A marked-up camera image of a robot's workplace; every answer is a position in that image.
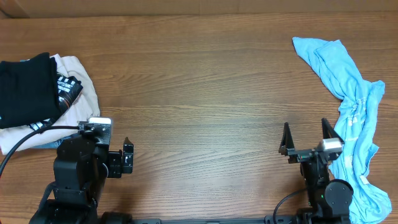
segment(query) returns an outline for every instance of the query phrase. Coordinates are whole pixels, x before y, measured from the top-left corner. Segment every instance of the white cloth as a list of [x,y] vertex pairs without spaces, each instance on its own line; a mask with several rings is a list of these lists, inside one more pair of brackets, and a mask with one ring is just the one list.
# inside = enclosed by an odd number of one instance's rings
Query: white cloth
[[[98,107],[98,98],[95,93],[93,82],[89,78],[80,61],[74,56],[61,58],[56,54],[52,57],[54,57],[57,62],[57,72],[66,77],[76,77],[77,80],[81,81],[81,85],[83,86],[80,96],[75,100],[75,102],[73,102],[69,110],[67,110],[67,112],[53,124],[53,126],[76,126],[79,121],[86,121],[92,116],[99,116],[100,108]],[[0,129],[0,148],[2,153],[4,155],[7,154],[19,140],[31,132],[33,132],[33,130],[28,126]],[[54,142],[74,133],[76,133],[76,130],[59,129],[46,131],[42,134],[36,134],[22,144],[18,148],[18,151]]]

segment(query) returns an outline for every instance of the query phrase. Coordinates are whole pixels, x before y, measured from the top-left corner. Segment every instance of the wall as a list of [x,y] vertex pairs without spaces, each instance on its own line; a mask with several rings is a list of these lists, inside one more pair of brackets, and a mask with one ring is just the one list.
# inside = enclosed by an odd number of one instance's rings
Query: wall
[[396,0],[0,0],[12,17],[398,11]]

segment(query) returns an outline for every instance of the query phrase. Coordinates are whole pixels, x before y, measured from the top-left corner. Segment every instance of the cable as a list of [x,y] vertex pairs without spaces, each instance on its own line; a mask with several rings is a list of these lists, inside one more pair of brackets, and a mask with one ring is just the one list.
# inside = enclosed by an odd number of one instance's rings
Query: cable
[[108,177],[108,175],[109,175],[108,167],[106,166],[105,163],[102,163],[102,165],[104,165],[104,167],[105,167],[105,169],[106,169],[106,177]]
[[291,193],[290,195],[284,197],[284,198],[276,205],[275,210],[274,210],[274,214],[272,214],[272,219],[273,219],[273,221],[274,221],[274,224],[277,224],[277,222],[276,222],[276,212],[278,211],[278,208],[279,208],[287,199],[289,199],[289,198],[291,198],[291,197],[293,197],[293,196],[295,196],[295,195],[298,195],[299,193],[302,193],[302,192],[306,191],[307,189],[308,189],[308,188],[304,188],[304,189],[301,189],[301,190],[298,190],[298,191],[296,191],[296,192]]
[[44,204],[46,203],[48,197],[50,196],[50,194],[54,188],[55,188],[55,182],[48,184],[48,186],[44,190],[43,197],[39,203],[39,208],[37,210],[41,210],[44,207]]
[[0,165],[0,177],[1,177],[1,174],[5,168],[8,160],[11,158],[13,153],[17,151],[19,146],[21,146],[26,140],[28,140],[30,137],[34,136],[35,134],[39,134],[39,133],[41,134],[47,130],[53,130],[53,129],[76,129],[76,130],[79,130],[79,127],[78,126],[48,126],[48,127],[40,128],[40,129],[28,134],[27,136],[22,138],[14,147],[12,147],[12,149],[8,152],[8,154],[2,161],[2,163]]

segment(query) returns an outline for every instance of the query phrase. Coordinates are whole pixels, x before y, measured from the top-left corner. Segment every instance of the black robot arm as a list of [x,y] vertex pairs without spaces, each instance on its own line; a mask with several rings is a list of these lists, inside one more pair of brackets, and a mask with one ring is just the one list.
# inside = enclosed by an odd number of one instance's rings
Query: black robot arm
[[[134,145],[128,138],[123,152],[109,151],[112,131],[109,118],[90,118],[78,126],[80,135],[64,140],[57,149],[55,182],[46,188],[31,224],[97,224],[96,209],[105,179],[132,173]],[[51,192],[55,199],[47,200]]]
[[343,180],[330,181],[327,167],[330,161],[336,160],[342,153],[344,141],[325,118],[322,119],[322,131],[323,139],[317,147],[296,151],[289,124],[285,123],[279,152],[289,156],[289,163],[300,163],[300,171],[304,177],[310,205],[309,208],[299,209],[296,216],[290,217],[289,221],[292,223],[349,224],[351,223],[349,205],[353,197],[353,188]]
[[[337,159],[343,140],[326,119],[322,119],[323,140],[313,149],[296,151],[290,128],[285,123],[279,152],[289,163],[300,163],[306,189],[284,198],[274,215],[263,218],[217,220],[133,220],[130,214],[106,212],[98,218],[97,206],[106,178],[132,173],[134,145],[125,139],[123,151],[110,152],[112,123],[108,118],[90,118],[79,123],[79,137],[67,139],[57,149],[55,182],[45,190],[39,209],[30,224],[349,224],[353,188],[343,180],[329,179],[327,165]],[[307,191],[308,208],[296,215],[276,215],[279,205],[292,195]],[[48,199],[51,192],[55,199]]]

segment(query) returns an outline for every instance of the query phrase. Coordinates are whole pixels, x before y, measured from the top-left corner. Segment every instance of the white label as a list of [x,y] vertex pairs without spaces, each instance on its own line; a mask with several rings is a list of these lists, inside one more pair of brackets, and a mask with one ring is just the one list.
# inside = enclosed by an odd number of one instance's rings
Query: white label
[[36,124],[31,124],[31,125],[33,126],[33,129],[34,129],[35,131],[38,130],[39,127],[37,127]]
[[69,91],[70,91],[70,89],[62,87],[62,86],[58,86],[58,89],[63,90],[65,92],[67,92],[67,93],[69,93]]
[[71,85],[71,84],[67,84],[67,83],[60,82],[60,81],[58,81],[58,85],[63,86],[63,87],[67,87],[67,88],[72,88],[73,87],[73,85]]
[[362,180],[362,184],[369,184],[369,181],[364,175],[359,176],[359,178]]
[[344,157],[344,166],[346,168],[353,168],[353,156]]
[[344,139],[344,141],[356,141],[356,140],[358,140],[358,137]]

